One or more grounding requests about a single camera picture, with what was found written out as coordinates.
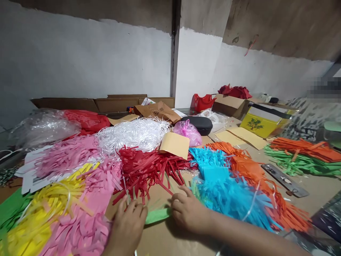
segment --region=red bag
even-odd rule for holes
[[[79,135],[91,135],[110,126],[106,116],[87,110],[65,110],[64,116],[70,121],[75,120],[81,124],[82,131]]]

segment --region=right hand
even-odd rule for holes
[[[211,210],[206,208],[186,186],[179,186],[186,195],[172,196],[173,217],[179,226],[197,234],[208,234],[211,226]]]

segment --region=red plastic bag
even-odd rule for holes
[[[79,135],[91,135],[104,127],[110,126],[110,122],[106,116],[87,110],[65,110],[64,116],[70,121],[76,120],[81,124],[82,130]]]
[[[189,119],[177,122],[173,128],[173,132],[189,138],[189,146],[200,146],[202,144],[200,133],[197,128],[189,122]]]

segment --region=white plastic bag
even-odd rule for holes
[[[207,117],[212,121],[213,128],[211,132],[216,132],[226,126],[226,123],[229,119],[227,116],[223,116],[220,114],[217,114],[212,111],[212,108],[208,108],[204,111],[202,111],[200,114],[197,114],[195,116],[201,116],[201,117]]]

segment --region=white wall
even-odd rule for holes
[[[85,20],[0,1],[0,124],[11,128],[39,97],[168,97],[171,37],[154,28]]]
[[[287,58],[222,43],[211,86],[216,93],[223,85],[245,86],[251,95],[268,93],[281,100],[306,96],[316,78],[325,74],[333,62]]]
[[[182,27],[180,29],[176,108],[188,108],[195,93],[212,93],[211,80],[219,57],[222,37],[206,35]]]

